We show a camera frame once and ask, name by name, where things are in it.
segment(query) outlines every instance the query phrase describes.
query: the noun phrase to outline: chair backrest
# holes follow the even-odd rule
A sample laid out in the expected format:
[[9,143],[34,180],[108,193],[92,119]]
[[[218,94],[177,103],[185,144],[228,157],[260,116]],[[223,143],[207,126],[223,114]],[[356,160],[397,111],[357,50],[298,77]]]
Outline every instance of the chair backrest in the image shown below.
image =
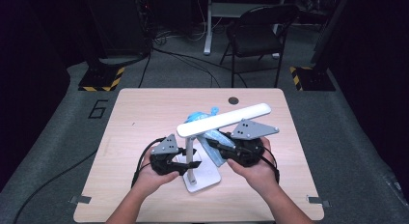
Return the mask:
[[290,24],[298,16],[299,9],[294,4],[261,6],[244,13],[238,25]]

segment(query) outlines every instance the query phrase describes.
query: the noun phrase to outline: forearm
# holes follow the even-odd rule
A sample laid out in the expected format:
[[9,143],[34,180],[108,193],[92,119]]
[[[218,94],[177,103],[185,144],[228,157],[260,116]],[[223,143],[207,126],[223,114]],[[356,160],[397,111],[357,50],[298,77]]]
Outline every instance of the forearm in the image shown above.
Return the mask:
[[277,187],[274,192],[261,195],[261,197],[267,203],[278,224],[313,223],[280,187]]
[[138,193],[136,189],[132,189],[126,194],[106,223],[135,223],[145,199],[146,196]]

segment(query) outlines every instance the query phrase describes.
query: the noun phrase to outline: hand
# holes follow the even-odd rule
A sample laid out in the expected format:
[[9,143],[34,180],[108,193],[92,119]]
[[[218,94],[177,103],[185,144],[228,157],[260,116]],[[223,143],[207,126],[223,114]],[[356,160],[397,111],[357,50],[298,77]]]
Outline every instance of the hand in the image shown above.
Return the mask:
[[144,156],[142,161],[142,170],[139,172],[138,180],[133,185],[132,190],[138,192],[145,198],[156,191],[162,184],[171,182],[178,176],[178,172],[172,172],[167,175],[160,176],[150,167],[150,150]]
[[[265,137],[261,137],[260,139],[262,145],[266,149],[271,150],[270,141]],[[273,162],[274,160],[268,151],[264,151],[263,156],[270,162]],[[269,192],[274,192],[279,187],[273,169],[263,160],[260,160],[258,164],[247,168],[241,166],[232,159],[228,159],[228,164],[236,174],[244,177],[247,183],[262,197]]]

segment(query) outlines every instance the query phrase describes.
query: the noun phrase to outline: yellow and black striped tape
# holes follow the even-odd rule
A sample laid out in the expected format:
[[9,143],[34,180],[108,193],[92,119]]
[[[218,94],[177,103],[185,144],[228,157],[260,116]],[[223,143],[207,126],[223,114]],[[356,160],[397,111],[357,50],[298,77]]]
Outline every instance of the yellow and black striped tape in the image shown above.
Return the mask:
[[112,82],[111,86],[107,87],[78,87],[78,91],[90,91],[90,92],[95,92],[95,91],[114,91],[118,84],[120,84],[121,77],[123,76],[123,72],[125,71],[125,68],[121,68],[118,70],[117,75],[115,76],[114,81]]
[[297,69],[312,70],[312,68],[299,68],[299,67],[289,68],[289,71],[291,72],[291,75],[292,75],[292,79],[294,80],[295,88],[297,88],[297,91],[303,91],[303,86],[301,85],[300,78],[298,77]]

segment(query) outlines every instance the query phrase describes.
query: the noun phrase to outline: black chair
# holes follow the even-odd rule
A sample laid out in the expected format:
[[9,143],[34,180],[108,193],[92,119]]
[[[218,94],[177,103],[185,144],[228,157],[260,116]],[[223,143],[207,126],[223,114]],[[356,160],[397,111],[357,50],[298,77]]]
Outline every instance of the black chair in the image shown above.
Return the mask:
[[[299,9],[293,4],[262,6],[244,13],[233,25],[229,26],[226,34],[229,44],[223,54],[220,65],[225,56],[232,56],[232,87],[234,76],[244,72],[277,69],[274,87],[277,87],[283,53],[286,44],[286,33],[289,25],[298,16]],[[276,34],[273,25],[278,25]],[[245,58],[264,55],[279,54],[278,66],[268,69],[240,70],[234,68],[234,57]]]

